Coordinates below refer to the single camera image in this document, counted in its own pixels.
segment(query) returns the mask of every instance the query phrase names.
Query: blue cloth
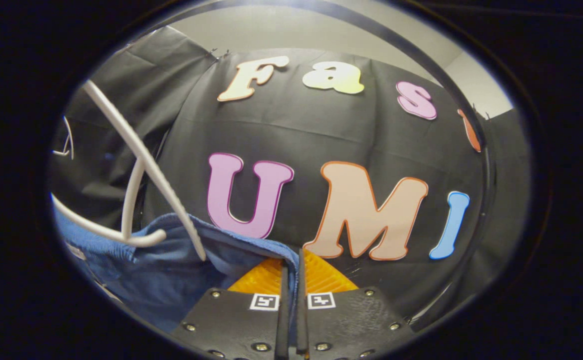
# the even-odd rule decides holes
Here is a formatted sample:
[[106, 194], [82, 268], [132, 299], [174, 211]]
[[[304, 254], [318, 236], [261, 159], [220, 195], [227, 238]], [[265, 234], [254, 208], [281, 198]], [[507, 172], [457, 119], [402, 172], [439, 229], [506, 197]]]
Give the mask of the blue cloth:
[[134, 236], [156, 230], [166, 239], [136, 248], [96, 235], [54, 210], [62, 239], [82, 251], [81, 271], [106, 285], [127, 308], [170, 333], [210, 288], [227, 289], [267, 258], [282, 258], [289, 266], [289, 309], [294, 314], [298, 293], [299, 257], [285, 244], [253, 239], [189, 215], [207, 253], [202, 262], [176, 214], [158, 217]]

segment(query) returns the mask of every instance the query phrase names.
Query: screw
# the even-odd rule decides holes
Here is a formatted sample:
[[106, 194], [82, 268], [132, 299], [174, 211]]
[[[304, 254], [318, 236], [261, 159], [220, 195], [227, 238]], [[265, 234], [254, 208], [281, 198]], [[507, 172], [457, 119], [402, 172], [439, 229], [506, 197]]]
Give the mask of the screw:
[[360, 357], [360, 358], [366, 358], [367, 356], [369, 356], [369, 355], [372, 355], [372, 354], [373, 354], [373, 353], [375, 353], [375, 352], [376, 352], [376, 351], [374, 351], [374, 350], [367, 350], [367, 351], [363, 352], [362, 354], [360, 354], [360, 356], [359, 356], [359, 357]]
[[331, 349], [331, 345], [326, 342], [319, 342], [316, 344], [317, 351], [328, 351]]
[[225, 354], [221, 353], [220, 351], [216, 351], [216, 350], [210, 350], [210, 351], [209, 351], [209, 353], [210, 353], [210, 354], [213, 354], [213, 355], [216, 355], [216, 356], [218, 356], [219, 358], [224, 358], [224, 357], [225, 357]]
[[196, 326], [194, 326], [193, 324], [182, 322], [181, 325], [187, 331], [196, 331]]
[[255, 351], [264, 352], [264, 351], [269, 351], [269, 349], [271, 349], [271, 347], [264, 342], [257, 342], [257, 343], [252, 345], [252, 349]]

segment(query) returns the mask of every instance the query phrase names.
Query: orange letter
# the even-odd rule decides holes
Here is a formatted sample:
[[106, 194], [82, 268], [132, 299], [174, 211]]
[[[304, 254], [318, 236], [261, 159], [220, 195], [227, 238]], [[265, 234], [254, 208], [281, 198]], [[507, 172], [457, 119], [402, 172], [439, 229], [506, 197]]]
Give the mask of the orange letter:
[[323, 258], [337, 258], [343, 253], [338, 239], [344, 224], [354, 258], [362, 255], [383, 231], [380, 243], [369, 251], [369, 257], [398, 260], [407, 255], [407, 243], [418, 208], [427, 196], [426, 182], [414, 177], [402, 178], [385, 203], [377, 207], [372, 183], [364, 167], [330, 161], [320, 172], [329, 183], [329, 195], [316, 238], [303, 248]]
[[232, 101], [246, 99], [253, 95], [254, 88], [251, 88], [251, 81], [255, 79], [258, 85], [265, 84], [274, 73], [274, 66], [280, 68], [289, 64], [287, 56], [269, 57], [267, 59], [247, 61], [240, 63], [236, 67], [238, 73], [231, 81], [229, 87], [218, 95], [218, 101]]

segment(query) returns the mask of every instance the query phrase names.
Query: letter m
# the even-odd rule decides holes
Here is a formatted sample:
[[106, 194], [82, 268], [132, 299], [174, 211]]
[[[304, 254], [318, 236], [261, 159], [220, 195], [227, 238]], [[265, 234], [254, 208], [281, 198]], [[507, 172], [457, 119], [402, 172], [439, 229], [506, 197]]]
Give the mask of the letter m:
[[414, 177], [402, 178], [378, 207], [369, 174], [351, 162], [330, 161], [322, 176], [329, 183], [329, 195], [316, 238], [303, 245], [322, 258], [343, 253], [338, 244], [347, 227], [351, 256], [358, 258], [383, 233], [378, 246], [369, 251], [374, 260], [398, 260], [408, 253], [407, 243], [418, 208], [427, 196], [427, 183]]

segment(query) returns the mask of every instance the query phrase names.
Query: blue towel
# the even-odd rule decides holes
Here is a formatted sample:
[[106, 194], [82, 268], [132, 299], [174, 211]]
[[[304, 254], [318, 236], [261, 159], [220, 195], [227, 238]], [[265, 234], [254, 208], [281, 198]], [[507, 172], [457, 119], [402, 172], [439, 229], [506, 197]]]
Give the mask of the blue towel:
[[290, 316], [296, 310], [299, 256], [285, 244], [235, 234], [189, 215], [207, 253], [207, 261], [202, 262], [174, 213], [160, 216], [133, 233], [166, 232], [165, 240], [148, 248], [96, 235], [57, 209], [54, 216], [61, 238], [86, 258], [77, 260], [81, 271], [105, 285], [132, 312], [167, 333], [178, 326], [205, 291], [229, 288], [267, 258], [287, 262]]

